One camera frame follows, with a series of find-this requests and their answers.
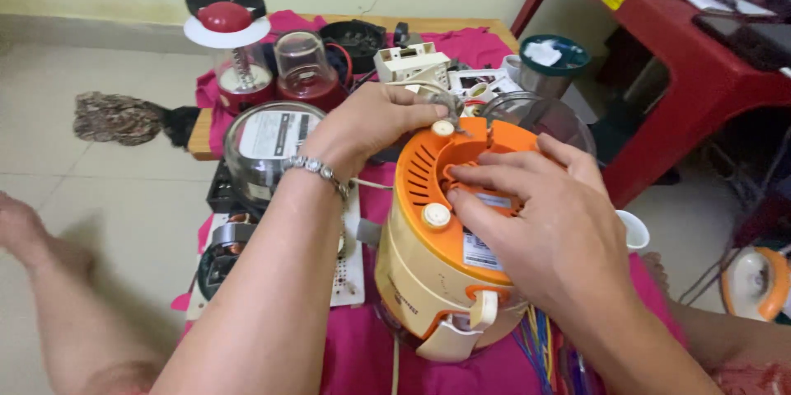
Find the left hand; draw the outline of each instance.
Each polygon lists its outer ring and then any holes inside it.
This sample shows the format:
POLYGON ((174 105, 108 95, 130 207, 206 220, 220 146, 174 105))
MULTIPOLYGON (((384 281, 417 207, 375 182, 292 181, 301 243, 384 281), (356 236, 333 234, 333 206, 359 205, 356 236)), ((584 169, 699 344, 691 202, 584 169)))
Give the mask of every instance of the left hand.
POLYGON ((300 155, 319 158, 339 180, 357 176, 368 157, 448 115, 445 106, 419 100, 404 87, 367 82, 319 123, 300 155))

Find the white lid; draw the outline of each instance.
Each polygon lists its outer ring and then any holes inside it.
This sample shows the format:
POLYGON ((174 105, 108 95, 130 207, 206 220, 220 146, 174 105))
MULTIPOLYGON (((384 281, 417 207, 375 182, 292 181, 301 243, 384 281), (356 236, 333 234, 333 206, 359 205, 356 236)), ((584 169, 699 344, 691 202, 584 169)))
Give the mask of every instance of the white lid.
POLYGON ((233 49, 234 47, 244 47, 262 40, 272 29, 269 18, 262 16, 252 22, 250 26, 239 32, 214 32, 205 27, 198 18, 190 16, 184 23, 184 35, 193 43, 200 44, 212 49, 233 49))
POLYGON ((438 120, 431 125, 431 132, 440 137, 448 137, 456 128, 448 120, 438 120))
POLYGON ((450 210, 441 203, 429 203, 423 207, 423 222, 432 228, 442 228, 450 223, 450 210))

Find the camouflage cloth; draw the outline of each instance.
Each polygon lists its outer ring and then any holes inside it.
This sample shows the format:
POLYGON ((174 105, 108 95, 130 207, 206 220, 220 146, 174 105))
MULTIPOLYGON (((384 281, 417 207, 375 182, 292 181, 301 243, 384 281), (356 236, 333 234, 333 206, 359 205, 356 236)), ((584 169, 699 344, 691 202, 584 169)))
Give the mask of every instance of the camouflage cloth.
POLYGON ((74 135, 88 142, 116 141, 133 147, 161 129, 154 107, 144 100, 94 91, 78 95, 76 102, 74 135))

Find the red base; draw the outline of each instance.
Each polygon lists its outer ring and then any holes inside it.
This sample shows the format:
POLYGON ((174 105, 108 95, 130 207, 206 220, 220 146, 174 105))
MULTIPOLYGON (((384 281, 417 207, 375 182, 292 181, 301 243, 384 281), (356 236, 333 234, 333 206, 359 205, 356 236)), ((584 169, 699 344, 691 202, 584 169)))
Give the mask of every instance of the red base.
POLYGON ((231 93, 220 88, 220 102, 225 106, 225 109, 228 109, 228 112, 235 116, 253 106, 274 100, 274 89, 274 82, 254 93, 231 93))
POLYGON ((316 93, 303 94, 302 96, 283 89, 278 83, 276 96, 278 100, 301 101, 329 113, 346 99, 346 91, 341 87, 337 79, 328 89, 317 91, 316 93))

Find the right hand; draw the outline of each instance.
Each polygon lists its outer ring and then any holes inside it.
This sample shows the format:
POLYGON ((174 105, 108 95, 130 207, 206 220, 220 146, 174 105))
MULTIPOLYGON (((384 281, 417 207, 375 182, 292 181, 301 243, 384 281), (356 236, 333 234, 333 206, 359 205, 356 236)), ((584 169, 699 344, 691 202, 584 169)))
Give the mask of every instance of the right hand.
POLYGON ((604 188, 596 160, 549 135, 541 152, 481 154, 480 166, 451 174, 470 185, 524 200, 505 217, 459 188, 448 200, 461 223, 484 241, 514 285, 552 318, 573 316, 579 304, 636 296, 629 275, 626 229, 604 188))

